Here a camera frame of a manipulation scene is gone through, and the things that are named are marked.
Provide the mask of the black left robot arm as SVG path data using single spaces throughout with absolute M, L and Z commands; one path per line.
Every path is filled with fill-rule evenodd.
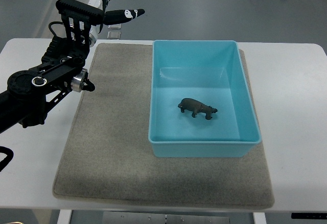
M 42 125 L 69 92 L 95 90 L 84 65 L 89 32 L 102 25 L 105 9 L 77 0 L 58 0 L 56 8 L 66 37 L 53 37 L 40 65 L 10 75 L 7 90 L 1 93 L 1 132 L 17 123 L 24 128 Z

